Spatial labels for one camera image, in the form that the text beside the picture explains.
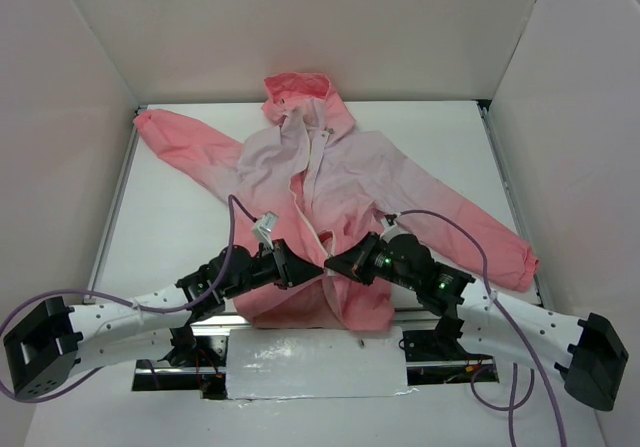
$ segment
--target white wall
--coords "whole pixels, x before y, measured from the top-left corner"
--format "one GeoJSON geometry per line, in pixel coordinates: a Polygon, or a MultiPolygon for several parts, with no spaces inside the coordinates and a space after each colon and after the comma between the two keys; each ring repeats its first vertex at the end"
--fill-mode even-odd
{"type": "MultiPolygon", "coordinates": [[[[69,0],[0,0],[0,32],[4,318],[37,292],[85,287],[134,102],[69,0]]],[[[32,415],[0,397],[3,447],[22,445],[32,415]]]]}
{"type": "Polygon", "coordinates": [[[538,0],[490,118],[558,307],[615,323],[630,364],[612,447],[640,437],[640,6],[538,0]]]}
{"type": "Polygon", "coordinates": [[[323,71],[349,100],[495,93],[533,0],[76,0],[142,102],[260,100],[323,71]]]}

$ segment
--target pink hooded jacket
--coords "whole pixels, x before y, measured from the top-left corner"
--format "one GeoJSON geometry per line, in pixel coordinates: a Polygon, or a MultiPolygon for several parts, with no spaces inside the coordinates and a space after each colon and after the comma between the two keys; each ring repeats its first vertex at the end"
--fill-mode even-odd
{"type": "MultiPolygon", "coordinates": [[[[272,127],[244,145],[214,128],[165,110],[135,119],[140,135],[159,158],[211,193],[234,193],[255,215],[278,214],[272,238],[283,238],[296,254],[322,266],[370,231],[374,216],[429,209],[458,222],[484,247],[489,277],[512,290],[531,284],[538,259],[530,245],[478,206],[429,175],[379,132],[361,132],[329,79],[322,74],[285,73],[265,80],[262,109],[272,127]]],[[[237,216],[236,243],[255,252],[250,221],[237,216]]],[[[402,224],[460,266],[479,271],[480,256],[448,224],[408,216],[402,224]]],[[[388,329],[394,314],[388,282],[365,286],[326,274],[303,286],[270,285],[235,299],[245,318],[259,327],[388,329]]]]}

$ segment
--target zipper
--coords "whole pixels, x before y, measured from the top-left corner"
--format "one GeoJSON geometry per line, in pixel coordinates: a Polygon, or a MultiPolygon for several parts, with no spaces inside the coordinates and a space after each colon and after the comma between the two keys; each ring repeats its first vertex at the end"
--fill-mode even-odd
{"type": "MultiPolygon", "coordinates": [[[[307,165],[304,168],[303,172],[309,168],[309,161],[311,160],[311,141],[309,140],[309,134],[306,132],[306,129],[305,129],[305,139],[307,140],[307,165]]],[[[298,207],[298,202],[296,202],[297,196],[295,192],[291,190],[291,180],[289,180],[289,192],[291,192],[291,194],[294,197],[293,205],[295,205],[296,210],[298,211],[298,215],[302,217],[302,220],[306,224],[307,228],[313,233],[313,237],[316,239],[316,242],[318,243],[318,246],[320,247],[322,252],[324,252],[325,257],[329,258],[329,253],[324,248],[324,245],[322,245],[322,242],[320,242],[320,238],[316,233],[316,229],[313,228],[313,225],[311,225],[311,222],[309,222],[309,219],[307,219],[307,217],[300,210],[300,207],[298,207]]],[[[302,195],[304,195],[304,182],[302,183],[302,195]]]]}

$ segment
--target white table surface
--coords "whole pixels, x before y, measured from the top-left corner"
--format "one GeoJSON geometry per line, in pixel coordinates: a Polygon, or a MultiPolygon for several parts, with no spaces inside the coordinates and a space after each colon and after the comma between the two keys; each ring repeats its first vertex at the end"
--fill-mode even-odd
{"type": "MultiPolygon", "coordinates": [[[[474,103],[348,105],[361,128],[384,131],[429,172],[513,228],[474,103]]],[[[259,104],[162,107],[198,117],[237,139],[266,124],[259,104]]],[[[139,142],[98,288],[130,296],[173,283],[217,255],[226,235],[222,203],[139,142]]],[[[537,300],[533,291],[522,298],[537,300]]],[[[416,305],[402,291],[394,292],[394,303],[416,305]]],[[[506,404],[510,368],[498,367],[501,382],[479,388],[488,400],[506,404]]],[[[479,405],[466,384],[420,386],[397,397],[204,401],[197,392],[132,393],[133,370],[133,363],[110,367],[69,395],[39,405],[26,446],[509,445],[506,415],[479,405]]],[[[560,385],[555,390],[569,445],[603,447],[593,410],[560,385]]],[[[516,435],[520,447],[558,444],[541,382],[517,411],[516,435]]]]}

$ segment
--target black bracket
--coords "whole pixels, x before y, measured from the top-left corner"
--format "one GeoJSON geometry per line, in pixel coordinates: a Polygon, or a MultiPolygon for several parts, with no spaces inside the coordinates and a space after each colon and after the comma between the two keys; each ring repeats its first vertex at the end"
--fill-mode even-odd
{"type": "Polygon", "coordinates": [[[76,360],[82,334],[71,327],[62,297],[42,301],[4,338],[16,399],[28,400],[62,385],[76,360]]]}
{"type": "Polygon", "coordinates": [[[564,379],[564,389],[576,400],[597,410],[611,411],[618,395],[629,353],[606,318],[589,314],[578,321],[583,328],[578,345],[570,345],[573,354],[567,369],[556,363],[564,379]]]}

